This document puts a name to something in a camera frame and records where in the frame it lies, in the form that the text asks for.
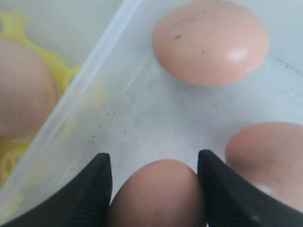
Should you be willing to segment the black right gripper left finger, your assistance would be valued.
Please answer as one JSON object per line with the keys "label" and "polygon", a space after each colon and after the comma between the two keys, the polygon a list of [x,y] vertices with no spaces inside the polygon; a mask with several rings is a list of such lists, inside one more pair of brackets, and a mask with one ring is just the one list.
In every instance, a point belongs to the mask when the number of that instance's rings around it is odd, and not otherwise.
{"label": "black right gripper left finger", "polygon": [[98,153],[53,196],[7,227],[103,227],[112,195],[110,155]]}

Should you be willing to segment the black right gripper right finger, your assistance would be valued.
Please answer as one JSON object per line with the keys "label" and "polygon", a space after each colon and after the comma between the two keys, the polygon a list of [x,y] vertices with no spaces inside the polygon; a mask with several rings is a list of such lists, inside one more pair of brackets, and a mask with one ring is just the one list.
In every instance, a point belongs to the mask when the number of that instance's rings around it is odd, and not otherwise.
{"label": "black right gripper right finger", "polygon": [[263,193],[211,150],[198,154],[197,175],[210,227],[301,227],[303,214]]}

